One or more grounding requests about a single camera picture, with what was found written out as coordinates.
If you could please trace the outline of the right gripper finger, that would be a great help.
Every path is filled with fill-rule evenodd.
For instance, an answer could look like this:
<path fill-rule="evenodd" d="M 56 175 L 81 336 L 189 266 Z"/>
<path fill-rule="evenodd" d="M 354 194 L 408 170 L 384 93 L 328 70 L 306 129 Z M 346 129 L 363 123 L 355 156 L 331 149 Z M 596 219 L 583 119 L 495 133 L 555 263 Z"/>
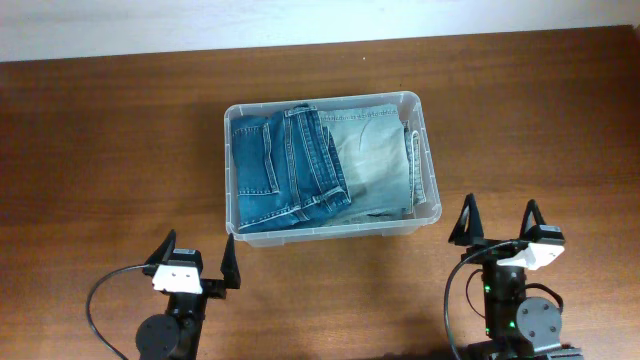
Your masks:
<path fill-rule="evenodd" d="M 534 199 L 530 199 L 527 202 L 522 224 L 520 227 L 519 238 L 531 238 L 529 235 L 529 231 L 532 230 L 535 226 L 545 225 L 546 222 L 540 212 L 539 206 Z"/>
<path fill-rule="evenodd" d="M 456 246 L 484 245 L 485 237 L 473 193 L 466 195 L 463 207 L 448 242 Z"/>

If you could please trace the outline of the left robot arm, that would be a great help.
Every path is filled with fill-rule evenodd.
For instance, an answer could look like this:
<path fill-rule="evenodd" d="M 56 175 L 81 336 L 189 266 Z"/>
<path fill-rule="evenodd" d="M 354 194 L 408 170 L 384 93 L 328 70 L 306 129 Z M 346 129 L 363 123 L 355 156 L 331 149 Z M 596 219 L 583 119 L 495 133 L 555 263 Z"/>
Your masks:
<path fill-rule="evenodd" d="M 138 327 L 135 343 L 141 360 L 196 359 L 207 302 L 224 299 L 228 290 L 241 287 L 232 236 L 225 245 L 220 279 L 204 278 L 201 252 L 178 248 L 176 240 L 176 232 L 170 231 L 144 263 L 143 274 L 152 278 L 153 289 L 166 295 L 168 303 L 163 313 Z"/>

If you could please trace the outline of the clear plastic storage bin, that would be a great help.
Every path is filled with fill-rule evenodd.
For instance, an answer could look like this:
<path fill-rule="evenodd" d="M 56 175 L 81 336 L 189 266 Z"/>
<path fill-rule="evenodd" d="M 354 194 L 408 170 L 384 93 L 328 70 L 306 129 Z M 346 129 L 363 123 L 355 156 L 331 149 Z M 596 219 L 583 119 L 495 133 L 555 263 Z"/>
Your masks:
<path fill-rule="evenodd" d="M 406 124 L 410 130 L 418 132 L 420 136 L 421 179 L 426 194 L 426 202 L 418 205 L 413 213 L 405 216 L 401 220 L 339 226 L 302 227 L 293 230 L 241 234 L 238 230 L 240 215 L 236 186 L 236 168 L 232 156 L 231 123 L 243 115 L 268 116 L 274 112 L 292 108 L 301 102 L 299 100 L 290 100 L 234 104 L 224 113 L 224 143 L 226 231 L 233 235 L 235 240 L 244 241 L 253 247 L 272 247 L 293 242 L 332 238 L 409 235 L 423 226 L 436 223 L 440 219 L 442 204 L 432 162 L 422 103 L 417 94 L 411 91 L 398 91 L 306 99 L 304 102 L 322 111 L 368 107 L 387 103 L 396 105 L 399 110 L 400 120 Z"/>

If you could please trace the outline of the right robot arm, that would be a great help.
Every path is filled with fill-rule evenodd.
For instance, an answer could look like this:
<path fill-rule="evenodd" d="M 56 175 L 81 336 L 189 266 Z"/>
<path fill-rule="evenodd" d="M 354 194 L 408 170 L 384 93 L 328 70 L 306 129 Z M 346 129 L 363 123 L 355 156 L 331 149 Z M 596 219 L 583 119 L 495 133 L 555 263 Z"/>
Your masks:
<path fill-rule="evenodd" d="M 496 240 L 484 235 L 475 196 L 465 197 L 448 239 L 465 253 L 449 274 L 444 290 L 443 318 L 456 359 L 582 359 L 580 348 L 561 342 L 564 300 L 541 283 L 529 283 L 526 272 L 551 264 L 565 250 L 558 226 L 546 223 L 535 200 L 528 201 L 519 235 Z M 457 273 L 475 264 L 481 276 L 483 318 L 488 340 L 460 348 L 451 329 L 449 299 Z"/>

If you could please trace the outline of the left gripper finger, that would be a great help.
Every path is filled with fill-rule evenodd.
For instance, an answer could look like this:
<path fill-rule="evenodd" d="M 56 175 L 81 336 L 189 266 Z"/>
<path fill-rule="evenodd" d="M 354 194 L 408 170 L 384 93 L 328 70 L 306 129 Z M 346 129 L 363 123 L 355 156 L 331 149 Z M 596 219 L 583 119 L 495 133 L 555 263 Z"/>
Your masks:
<path fill-rule="evenodd" d="M 176 231 L 171 229 L 166 236 L 165 240 L 153 251 L 153 253 L 147 258 L 145 261 L 146 265 L 158 265 L 166 262 L 173 250 L 175 249 L 176 244 Z"/>
<path fill-rule="evenodd" d="M 235 239 L 232 234 L 228 236 L 225 245 L 220 271 L 223 275 L 226 289 L 239 289 L 241 287 L 241 275 L 236 258 Z"/>

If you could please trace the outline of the dark blue jeans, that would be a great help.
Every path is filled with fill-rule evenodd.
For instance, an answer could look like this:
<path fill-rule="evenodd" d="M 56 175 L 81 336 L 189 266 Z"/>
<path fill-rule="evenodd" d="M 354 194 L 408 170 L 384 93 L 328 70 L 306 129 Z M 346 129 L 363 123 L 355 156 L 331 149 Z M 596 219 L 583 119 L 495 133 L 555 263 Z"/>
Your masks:
<path fill-rule="evenodd" d="M 241 233 L 322 224 L 351 205 L 333 136 L 307 104 L 230 123 Z"/>

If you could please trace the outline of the light grey jeans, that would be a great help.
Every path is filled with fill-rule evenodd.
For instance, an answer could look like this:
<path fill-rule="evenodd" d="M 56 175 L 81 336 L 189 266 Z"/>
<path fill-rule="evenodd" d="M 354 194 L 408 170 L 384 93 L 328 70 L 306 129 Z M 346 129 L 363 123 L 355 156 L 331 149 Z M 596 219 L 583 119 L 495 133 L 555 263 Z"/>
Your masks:
<path fill-rule="evenodd" d="M 333 138 L 351 198 L 329 226 L 396 221 L 408 215 L 422 197 L 415 193 L 420 157 L 412 153 L 412 133 L 398 107 L 384 104 L 320 111 Z"/>

